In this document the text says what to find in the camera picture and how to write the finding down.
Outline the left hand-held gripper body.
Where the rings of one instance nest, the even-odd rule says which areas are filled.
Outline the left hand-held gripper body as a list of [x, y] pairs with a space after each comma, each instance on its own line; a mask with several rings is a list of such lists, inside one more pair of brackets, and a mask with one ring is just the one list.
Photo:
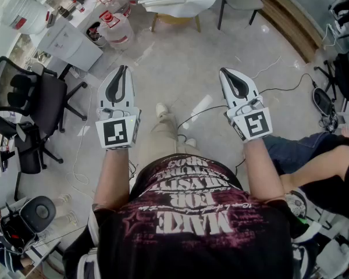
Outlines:
[[98, 108], [95, 122], [101, 147], [118, 150], [136, 144], [141, 110], [133, 108]]

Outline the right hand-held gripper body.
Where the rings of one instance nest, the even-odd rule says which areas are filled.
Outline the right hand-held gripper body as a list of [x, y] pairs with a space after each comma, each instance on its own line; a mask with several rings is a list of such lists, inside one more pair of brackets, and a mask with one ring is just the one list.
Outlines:
[[242, 142], [262, 138], [273, 131], [269, 109], [260, 95], [229, 109], [226, 117]]

